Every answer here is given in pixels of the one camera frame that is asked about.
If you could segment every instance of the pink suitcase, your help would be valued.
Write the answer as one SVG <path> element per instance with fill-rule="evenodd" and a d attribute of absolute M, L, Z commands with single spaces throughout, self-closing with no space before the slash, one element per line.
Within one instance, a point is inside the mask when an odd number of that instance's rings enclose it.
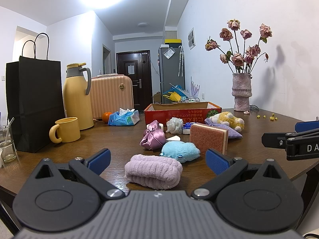
<path fill-rule="evenodd" d="M 122 74 L 93 77 L 90 97 L 94 119 L 101 119 L 104 112 L 134 108 L 132 80 Z"/>

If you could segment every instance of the dried rose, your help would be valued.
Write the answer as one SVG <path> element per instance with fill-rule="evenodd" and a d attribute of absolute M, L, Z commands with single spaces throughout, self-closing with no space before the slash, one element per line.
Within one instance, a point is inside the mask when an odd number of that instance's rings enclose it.
<path fill-rule="evenodd" d="M 257 44 L 254 46 L 254 48 L 256 49 L 257 53 L 260 54 L 261 50 L 260 50 L 260 46 L 258 46 Z"/>
<path fill-rule="evenodd" d="M 235 67 L 242 67 L 244 66 L 245 59 L 243 58 L 242 55 L 236 53 L 232 57 L 232 63 L 234 64 Z"/>
<path fill-rule="evenodd" d="M 256 57 L 258 55 L 258 52 L 254 46 L 253 47 L 249 46 L 248 49 L 246 50 L 246 54 Z"/>
<path fill-rule="evenodd" d="M 223 41 L 230 41 L 233 38 L 232 33 L 226 28 L 221 29 L 220 37 Z"/>
<path fill-rule="evenodd" d="M 230 28 L 231 30 L 239 30 L 240 29 L 240 21 L 233 19 L 233 20 L 229 20 L 227 21 L 228 23 L 228 28 Z"/>
<path fill-rule="evenodd" d="M 260 30 L 260 34 L 262 38 L 272 37 L 272 31 L 270 30 L 269 26 L 266 26 L 265 24 L 261 24 L 259 30 Z"/>
<path fill-rule="evenodd" d="M 252 36 L 252 33 L 247 29 L 242 30 L 240 34 L 242 35 L 243 39 L 248 39 Z"/>
<path fill-rule="evenodd" d="M 221 54 L 221 55 L 220 55 L 220 59 L 221 59 L 221 61 L 222 61 L 224 64 L 227 64 L 227 63 L 228 63 L 227 56 L 225 56 L 224 54 Z"/>
<path fill-rule="evenodd" d="M 245 57 L 245 62 L 248 63 L 248 64 L 251 64 L 253 61 L 254 61 L 254 57 L 251 56 L 251 55 L 246 55 Z"/>
<path fill-rule="evenodd" d="M 219 45 L 217 44 L 217 42 L 212 40 L 212 39 L 211 40 L 207 40 L 207 43 L 205 45 L 205 48 L 206 48 L 207 51 L 210 51 L 210 50 L 218 48 L 218 47 L 219 47 Z"/>

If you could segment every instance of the yellow box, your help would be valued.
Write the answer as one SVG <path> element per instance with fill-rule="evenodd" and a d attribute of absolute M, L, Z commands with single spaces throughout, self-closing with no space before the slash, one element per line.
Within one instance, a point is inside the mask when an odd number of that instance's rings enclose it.
<path fill-rule="evenodd" d="M 165 43 L 181 43 L 181 39 L 165 39 Z"/>

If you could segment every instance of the brown sponge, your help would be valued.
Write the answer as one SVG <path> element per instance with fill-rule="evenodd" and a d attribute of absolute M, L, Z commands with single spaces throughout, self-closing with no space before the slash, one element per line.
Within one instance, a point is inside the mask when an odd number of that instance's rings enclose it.
<path fill-rule="evenodd" d="M 202 154 L 210 148 L 226 155 L 228 130 L 195 123 L 190 127 L 189 141 L 195 144 Z"/>

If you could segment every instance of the light blue fluffy toy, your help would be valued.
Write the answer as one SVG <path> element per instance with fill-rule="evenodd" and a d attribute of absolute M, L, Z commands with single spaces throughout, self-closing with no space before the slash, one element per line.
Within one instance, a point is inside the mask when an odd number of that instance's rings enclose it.
<path fill-rule="evenodd" d="M 176 159 L 180 163 L 193 161 L 200 156 L 199 149 L 193 143 L 185 143 L 182 141 L 167 142 L 160 156 Z"/>

